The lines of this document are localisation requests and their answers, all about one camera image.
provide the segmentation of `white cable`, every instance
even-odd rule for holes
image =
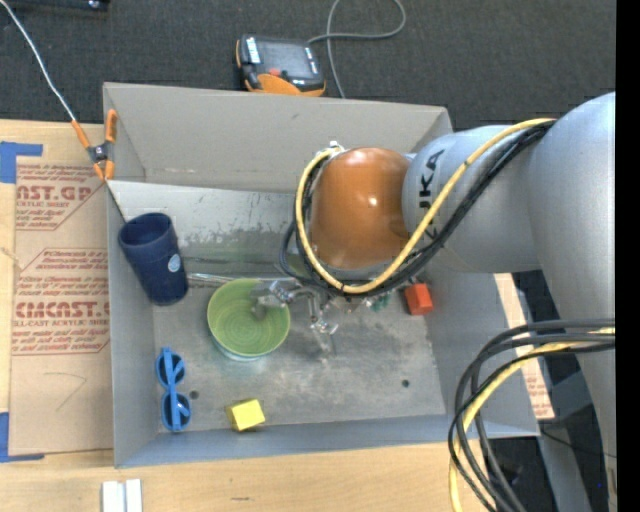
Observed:
[[[58,89],[56,89],[56,86],[53,85],[53,82],[51,81],[51,77],[49,76],[49,72],[47,71],[47,67],[44,65],[44,62],[42,61],[42,57],[40,57],[40,53],[38,52],[38,49],[36,48],[36,45],[33,43],[33,40],[31,39],[31,37],[27,33],[26,29],[24,28],[24,26],[22,25],[22,23],[20,22],[18,17],[11,10],[9,5],[5,2],[5,0],[0,0],[0,4],[2,5],[2,7],[4,7],[7,10],[7,12],[9,13],[9,16],[11,17],[13,22],[16,24],[16,26],[18,27],[18,29],[20,30],[20,32],[24,36],[25,40],[27,41],[27,43],[31,47],[31,50],[33,51],[33,54],[35,55],[36,60],[38,61],[38,64],[40,65],[40,69],[42,69],[42,74],[44,75],[44,78],[46,79],[47,84],[49,85],[49,88],[58,97],[58,99],[60,100],[60,103],[62,103],[62,106],[67,111],[67,114],[69,114],[69,117],[71,118],[71,120],[75,121],[76,120],[76,116],[73,115],[73,112],[71,111],[71,108],[69,107],[69,105],[67,105],[67,102],[65,101],[64,97],[62,96],[62,94],[60,94],[60,91],[58,91]]]

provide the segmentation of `cardboard sheet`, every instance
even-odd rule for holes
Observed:
[[[86,129],[102,142],[102,126]],[[68,124],[2,121],[0,140],[42,145],[41,157],[18,157],[15,206],[3,205],[15,225],[2,260],[13,272],[11,338],[0,339],[11,353],[9,454],[110,448],[106,187]]]

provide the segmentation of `blue cup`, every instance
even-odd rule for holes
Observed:
[[[169,305],[182,299],[189,285],[171,218],[145,213],[127,222],[118,242],[149,299]]]

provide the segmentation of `white cord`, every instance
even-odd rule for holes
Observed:
[[[71,108],[69,107],[69,105],[67,105],[67,102],[65,101],[64,97],[62,96],[62,94],[60,94],[60,91],[58,91],[58,89],[56,89],[56,86],[53,85],[53,82],[51,81],[51,77],[49,76],[49,72],[47,71],[47,67],[44,65],[44,62],[42,61],[42,57],[40,57],[40,53],[38,52],[38,49],[36,48],[36,45],[33,43],[33,40],[31,39],[31,37],[27,33],[26,29],[24,28],[22,23],[20,23],[20,20],[14,14],[14,12],[11,10],[11,8],[5,2],[5,0],[0,0],[0,4],[7,10],[7,12],[9,13],[9,16],[11,17],[13,22],[16,24],[16,26],[18,27],[20,32],[22,32],[22,35],[24,36],[25,40],[27,41],[27,43],[31,47],[31,50],[33,51],[33,54],[35,55],[36,60],[38,61],[38,64],[40,65],[40,69],[42,69],[42,74],[44,75],[44,78],[46,79],[47,84],[49,85],[49,88],[58,97],[58,99],[60,100],[60,103],[62,103],[62,106],[67,111],[67,114],[69,114],[69,117],[71,118],[71,120],[75,121],[76,120],[76,116],[73,115],[73,112],[71,111]]]
[[[407,14],[404,10],[404,7],[400,3],[400,0],[391,0],[396,7],[400,10],[400,14],[402,15],[402,20],[400,24],[391,32],[384,32],[382,34],[351,34],[348,32],[331,32],[331,23],[333,22],[333,15],[340,3],[340,0],[335,0],[333,5],[331,6],[331,10],[329,11],[329,17],[327,18],[327,31],[317,37],[313,37],[307,41],[307,44],[316,43],[318,41],[327,41],[327,55],[329,57],[329,67],[331,68],[331,74],[333,75],[333,79],[335,80],[336,87],[338,89],[338,93],[340,97],[346,98],[344,91],[342,90],[342,86],[340,85],[340,80],[338,79],[338,74],[336,73],[335,63],[333,61],[333,51],[331,49],[331,40],[332,39],[366,39],[366,40],[377,40],[377,39],[387,39],[389,37],[393,37],[398,34],[403,28],[405,23],[407,22]]]

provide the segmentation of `orange block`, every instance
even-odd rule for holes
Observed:
[[[426,315],[433,310],[431,294],[424,283],[413,284],[405,288],[404,297],[407,300],[409,313],[412,315]]]

